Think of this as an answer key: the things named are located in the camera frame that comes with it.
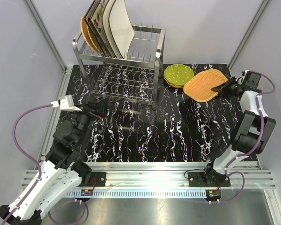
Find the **woven wicker plate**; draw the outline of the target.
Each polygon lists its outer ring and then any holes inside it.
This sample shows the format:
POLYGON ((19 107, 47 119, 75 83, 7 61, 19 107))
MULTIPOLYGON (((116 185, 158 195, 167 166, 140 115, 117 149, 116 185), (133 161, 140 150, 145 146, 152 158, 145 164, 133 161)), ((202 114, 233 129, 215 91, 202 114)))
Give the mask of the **woven wicker plate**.
POLYGON ((228 78, 220 70, 212 68, 212 69, 210 69, 210 72, 212 74, 216 75, 217 77, 223 79, 224 82, 228 81, 228 78))
POLYGON ((85 16, 81 17, 81 31, 87 45, 96 53, 102 53, 100 44, 85 21, 85 16))
POLYGON ((213 87, 225 83, 223 79, 210 72, 210 69, 197 73, 184 87, 183 92, 196 102, 207 102, 217 96, 213 87))

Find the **green polka dot plate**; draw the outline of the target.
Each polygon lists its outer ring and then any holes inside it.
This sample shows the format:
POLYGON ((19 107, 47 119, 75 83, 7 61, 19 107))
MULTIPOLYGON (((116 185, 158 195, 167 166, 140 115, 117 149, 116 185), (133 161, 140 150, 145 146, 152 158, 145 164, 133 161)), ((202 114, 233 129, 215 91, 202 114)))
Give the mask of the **green polka dot plate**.
POLYGON ((164 71, 164 78, 194 78, 193 70, 184 64, 173 64, 168 66, 164 71))

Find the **yellow polka dot plate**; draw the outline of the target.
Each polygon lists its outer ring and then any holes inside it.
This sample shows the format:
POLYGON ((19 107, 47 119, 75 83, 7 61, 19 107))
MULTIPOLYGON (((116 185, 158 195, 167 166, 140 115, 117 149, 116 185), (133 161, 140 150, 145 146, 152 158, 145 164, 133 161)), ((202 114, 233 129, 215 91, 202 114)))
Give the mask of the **yellow polka dot plate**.
POLYGON ((183 88, 190 80, 192 80, 192 78, 182 78, 182 79, 178 79, 178 78, 173 78, 173 79, 167 79, 164 78, 164 80, 166 81, 166 83, 172 87, 175 88, 183 88))

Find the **white square plate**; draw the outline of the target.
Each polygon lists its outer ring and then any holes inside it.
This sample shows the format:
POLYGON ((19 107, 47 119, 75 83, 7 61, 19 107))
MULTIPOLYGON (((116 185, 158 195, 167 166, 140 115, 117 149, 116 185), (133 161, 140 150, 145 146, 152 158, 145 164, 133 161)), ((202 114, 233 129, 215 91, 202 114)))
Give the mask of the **white square plate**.
POLYGON ((127 59, 135 31, 130 22, 124 0, 114 0, 109 13, 111 36, 117 50, 116 56, 127 59))

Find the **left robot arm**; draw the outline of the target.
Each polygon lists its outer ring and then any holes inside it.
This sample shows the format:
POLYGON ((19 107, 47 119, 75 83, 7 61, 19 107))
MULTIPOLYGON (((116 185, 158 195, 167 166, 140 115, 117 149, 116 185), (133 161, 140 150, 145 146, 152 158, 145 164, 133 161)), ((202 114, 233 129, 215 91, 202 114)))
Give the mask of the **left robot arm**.
POLYGON ((12 130, 13 141, 18 150, 35 163, 38 172, 12 203, 0 206, 0 217, 4 224, 39 225, 50 209, 73 188, 105 186, 106 173, 92 172, 91 168, 78 158, 90 122, 106 117, 108 102, 105 97, 75 105, 72 95, 66 95, 41 106, 59 108, 76 115, 74 122, 64 120, 57 124, 53 134, 53 145, 42 164, 26 153, 16 139, 16 127, 20 119, 39 107, 30 109, 17 118, 12 130))

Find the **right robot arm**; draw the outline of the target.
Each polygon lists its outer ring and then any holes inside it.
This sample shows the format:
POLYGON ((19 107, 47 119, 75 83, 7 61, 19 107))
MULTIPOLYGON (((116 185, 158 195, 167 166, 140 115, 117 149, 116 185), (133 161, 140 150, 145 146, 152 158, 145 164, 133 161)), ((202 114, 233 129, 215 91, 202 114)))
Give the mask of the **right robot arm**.
POLYGON ((203 182, 208 186, 223 183, 234 165, 251 154, 260 154, 274 130, 276 121, 267 115, 262 104, 265 92, 258 88, 261 77, 261 73, 244 71, 242 77, 232 77, 211 89, 221 97, 237 97, 243 114, 232 131, 229 147, 204 169, 203 182))

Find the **stainless steel dish rack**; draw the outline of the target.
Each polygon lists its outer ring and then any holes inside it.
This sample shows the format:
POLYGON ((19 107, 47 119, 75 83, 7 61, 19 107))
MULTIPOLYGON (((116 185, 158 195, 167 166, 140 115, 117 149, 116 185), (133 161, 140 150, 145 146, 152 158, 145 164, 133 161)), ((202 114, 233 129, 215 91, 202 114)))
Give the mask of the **stainless steel dish rack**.
POLYGON ((91 94, 156 108, 162 77, 166 30, 134 25, 135 36, 124 59, 92 50, 79 31, 72 47, 91 94))

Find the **fruit pattern square plate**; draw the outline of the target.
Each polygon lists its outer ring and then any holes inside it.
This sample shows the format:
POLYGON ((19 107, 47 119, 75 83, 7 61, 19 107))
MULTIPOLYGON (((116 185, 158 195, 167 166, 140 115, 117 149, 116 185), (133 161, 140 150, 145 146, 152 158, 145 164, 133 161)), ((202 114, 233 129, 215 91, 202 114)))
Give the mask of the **fruit pattern square plate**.
POLYGON ((107 3, 107 0, 94 0, 85 14, 85 21, 94 33, 103 55, 111 57, 114 53, 103 28, 103 13, 107 3))

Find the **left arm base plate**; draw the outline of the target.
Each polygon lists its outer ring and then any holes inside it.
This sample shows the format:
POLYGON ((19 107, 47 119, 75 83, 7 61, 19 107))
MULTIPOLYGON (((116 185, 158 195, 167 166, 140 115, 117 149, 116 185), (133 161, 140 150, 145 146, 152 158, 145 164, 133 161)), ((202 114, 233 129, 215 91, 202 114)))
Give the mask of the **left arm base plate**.
POLYGON ((95 185, 95 187, 105 187, 106 175, 106 172, 92 172, 89 182, 86 184, 81 183, 79 186, 92 187, 95 185))

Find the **aluminium frame rail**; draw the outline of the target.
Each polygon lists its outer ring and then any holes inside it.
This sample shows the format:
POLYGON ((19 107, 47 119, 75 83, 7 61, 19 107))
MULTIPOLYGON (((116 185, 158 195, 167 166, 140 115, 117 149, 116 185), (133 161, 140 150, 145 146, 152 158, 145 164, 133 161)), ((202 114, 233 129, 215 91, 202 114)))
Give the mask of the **aluminium frame rail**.
POLYGON ((211 195, 212 190, 274 189, 271 172, 261 170, 256 161, 238 163, 229 177, 230 187, 189 187, 187 173, 202 172, 204 162, 178 163, 88 163, 92 172, 106 172, 105 187, 74 187, 74 179, 62 173, 55 180, 66 198, 198 198, 211 195))

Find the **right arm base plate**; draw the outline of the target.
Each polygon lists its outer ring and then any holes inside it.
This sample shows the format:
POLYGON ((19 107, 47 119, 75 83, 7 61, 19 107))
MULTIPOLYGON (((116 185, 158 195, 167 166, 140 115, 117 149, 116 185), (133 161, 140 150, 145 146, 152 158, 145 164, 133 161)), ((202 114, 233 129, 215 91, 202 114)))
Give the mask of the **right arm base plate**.
POLYGON ((206 175, 205 172, 188 172, 189 187, 230 187, 230 179, 223 175, 219 177, 206 175))

